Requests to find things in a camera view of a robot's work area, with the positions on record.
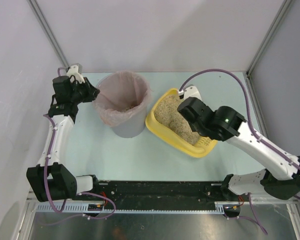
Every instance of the plastic bag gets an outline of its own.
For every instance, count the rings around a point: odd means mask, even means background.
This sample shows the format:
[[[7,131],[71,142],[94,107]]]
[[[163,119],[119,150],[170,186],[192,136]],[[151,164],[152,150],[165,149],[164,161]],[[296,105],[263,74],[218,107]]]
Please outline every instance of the plastic bag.
[[[100,93],[93,101],[102,121],[118,126],[136,115],[151,101],[147,80],[132,71],[119,71],[102,79],[96,86]]]

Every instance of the white wall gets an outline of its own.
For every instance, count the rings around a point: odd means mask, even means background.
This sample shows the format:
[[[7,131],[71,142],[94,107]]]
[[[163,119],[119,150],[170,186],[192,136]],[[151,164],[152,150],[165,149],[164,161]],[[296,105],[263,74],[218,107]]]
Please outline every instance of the white wall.
[[[0,0],[0,240],[9,239],[44,147],[58,61],[25,0]]]
[[[38,0],[85,72],[245,71],[284,0]]]
[[[293,4],[252,80],[270,139],[300,155],[300,0]]]

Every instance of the trash can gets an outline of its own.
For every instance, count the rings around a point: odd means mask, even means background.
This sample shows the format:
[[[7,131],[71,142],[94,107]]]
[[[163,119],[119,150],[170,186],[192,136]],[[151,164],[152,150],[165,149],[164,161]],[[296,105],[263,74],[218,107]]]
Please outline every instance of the trash can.
[[[131,71],[119,71],[102,79],[93,101],[101,120],[122,138],[133,138],[145,128],[151,89],[147,80]]]

